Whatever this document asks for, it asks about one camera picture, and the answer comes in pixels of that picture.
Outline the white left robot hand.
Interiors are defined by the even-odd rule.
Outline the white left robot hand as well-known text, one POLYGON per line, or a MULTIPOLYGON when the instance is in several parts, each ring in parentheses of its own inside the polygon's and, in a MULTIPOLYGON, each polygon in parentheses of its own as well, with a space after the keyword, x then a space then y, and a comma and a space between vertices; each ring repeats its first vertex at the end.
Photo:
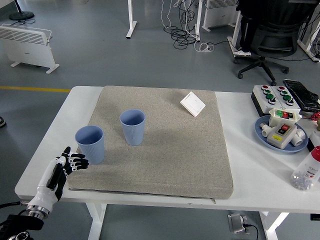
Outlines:
POLYGON ((46 213, 53 210, 63 194, 67 177, 77 171, 87 169, 89 161, 82 153, 71 152, 68 146, 60 156, 49 163, 37 187, 37 193, 27 205, 29 211, 43 209, 46 213))

